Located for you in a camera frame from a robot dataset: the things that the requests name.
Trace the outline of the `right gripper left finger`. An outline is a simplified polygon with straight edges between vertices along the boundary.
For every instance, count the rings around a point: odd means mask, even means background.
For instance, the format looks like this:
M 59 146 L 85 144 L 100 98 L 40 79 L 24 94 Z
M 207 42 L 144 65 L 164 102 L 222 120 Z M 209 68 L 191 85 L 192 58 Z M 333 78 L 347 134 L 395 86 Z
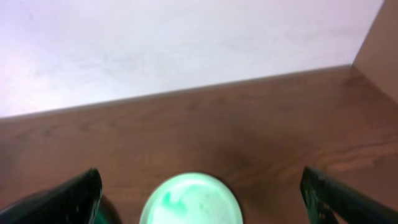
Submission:
M 102 198 L 97 169 L 26 196 L 1 209 L 1 224 L 93 223 Z

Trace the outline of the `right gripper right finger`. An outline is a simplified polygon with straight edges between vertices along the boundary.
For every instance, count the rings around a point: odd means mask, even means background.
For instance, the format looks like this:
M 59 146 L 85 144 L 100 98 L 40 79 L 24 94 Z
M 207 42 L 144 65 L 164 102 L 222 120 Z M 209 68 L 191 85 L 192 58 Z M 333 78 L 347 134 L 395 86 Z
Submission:
M 397 212 L 311 167 L 305 167 L 300 192 L 308 219 L 315 223 L 397 223 Z

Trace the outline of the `light green plate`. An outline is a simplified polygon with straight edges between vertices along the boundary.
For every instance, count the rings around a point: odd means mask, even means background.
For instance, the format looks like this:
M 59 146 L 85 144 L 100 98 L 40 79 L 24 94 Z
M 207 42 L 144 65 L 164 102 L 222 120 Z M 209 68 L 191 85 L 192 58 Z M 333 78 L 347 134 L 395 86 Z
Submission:
M 148 198 L 140 224 L 243 224 L 237 198 L 222 181 L 200 173 L 175 175 Z

